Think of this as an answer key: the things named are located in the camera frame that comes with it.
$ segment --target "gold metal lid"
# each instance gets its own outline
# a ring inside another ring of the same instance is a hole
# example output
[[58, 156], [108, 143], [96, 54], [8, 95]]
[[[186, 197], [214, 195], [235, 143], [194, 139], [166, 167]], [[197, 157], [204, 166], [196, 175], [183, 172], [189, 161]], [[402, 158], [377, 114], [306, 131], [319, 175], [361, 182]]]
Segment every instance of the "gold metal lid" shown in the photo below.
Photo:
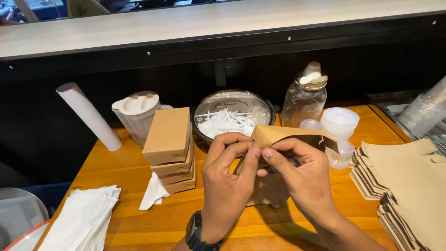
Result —
[[294, 82], [296, 82], [296, 84], [298, 84], [306, 89], [309, 89], [309, 90], [322, 89], [327, 85], [327, 81], [328, 81], [328, 76], [323, 72], [321, 73], [321, 77], [319, 77], [317, 79], [313, 79], [308, 84], [301, 84], [300, 83], [301, 77], [302, 77], [302, 71], [297, 73], [297, 76], [294, 79]]

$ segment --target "orange rim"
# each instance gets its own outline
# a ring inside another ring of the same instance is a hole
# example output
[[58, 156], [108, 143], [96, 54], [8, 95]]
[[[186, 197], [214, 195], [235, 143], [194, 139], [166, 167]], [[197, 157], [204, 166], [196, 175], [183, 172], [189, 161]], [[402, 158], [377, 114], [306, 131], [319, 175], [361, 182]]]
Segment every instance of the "orange rim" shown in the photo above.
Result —
[[35, 226], [33, 229], [31, 229], [30, 231], [26, 232], [24, 235], [20, 236], [17, 240], [15, 240], [13, 243], [11, 243], [9, 246], [7, 246], [3, 251], [8, 251], [11, 247], [13, 247], [17, 242], [19, 242], [21, 239], [23, 239], [25, 236], [29, 235], [30, 233], [34, 232], [34, 230], [36, 230], [37, 228], [45, 225], [46, 223], [50, 222], [51, 219], [40, 223], [39, 225]]

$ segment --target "stack of kraft boxes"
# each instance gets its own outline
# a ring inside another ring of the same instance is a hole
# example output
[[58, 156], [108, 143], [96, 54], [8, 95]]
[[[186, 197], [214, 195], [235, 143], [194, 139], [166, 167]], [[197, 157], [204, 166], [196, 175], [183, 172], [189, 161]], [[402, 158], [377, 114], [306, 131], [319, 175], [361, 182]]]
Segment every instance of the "stack of kraft boxes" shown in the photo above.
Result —
[[156, 111], [142, 153], [168, 193], [195, 188], [197, 166], [189, 107]]

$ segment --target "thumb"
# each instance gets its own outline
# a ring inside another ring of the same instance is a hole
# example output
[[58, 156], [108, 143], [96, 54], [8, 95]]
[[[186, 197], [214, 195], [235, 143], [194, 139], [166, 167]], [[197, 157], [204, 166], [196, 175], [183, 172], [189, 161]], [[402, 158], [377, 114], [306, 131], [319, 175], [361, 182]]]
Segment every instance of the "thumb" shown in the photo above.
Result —
[[294, 170], [296, 167], [294, 167], [282, 154], [280, 154], [278, 151], [271, 149], [271, 148], [265, 148], [262, 151], [262, 156], [270, 164], [271, 166], [275, 167], [276, 170], [282, 174], [284, 180], [286, 183], [291, 184], [296, 182], [296, 179], [300, 178], [300, 174]]
[[259, 165], [260, 147], [254, 147], [248, 151], [245, 156], [242, 171], [240, 171], [239, 180], [250, 186], [254, 185], [256, 179], [257, 166]]

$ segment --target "hand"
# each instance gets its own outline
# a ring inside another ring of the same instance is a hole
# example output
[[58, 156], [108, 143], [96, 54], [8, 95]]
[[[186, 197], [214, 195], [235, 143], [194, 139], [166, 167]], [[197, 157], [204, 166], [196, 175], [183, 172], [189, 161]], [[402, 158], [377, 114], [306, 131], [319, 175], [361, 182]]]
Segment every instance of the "hand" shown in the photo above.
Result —
[[248, 151], [251, 143], [251, 138], [241, 133], [220, 134], [215, 137], [207, 153], [201, 168], [204, 186], [201, 240], [208, 244], [224, 238], [242, 214], [253, 192], [260, 148], [253, 148], [246, 154], [239, 176], [229, 173], [236, 156]]
[[[289, 138], [263, 149], [262, 156], [282, 174], [297, 209], [310, 222], [328, 227], [332, 219], [340, 216], [331, 195], [325, 153], [296, 138]], [[260, 177], [267, 173], [264, 169], [257, 171]]]

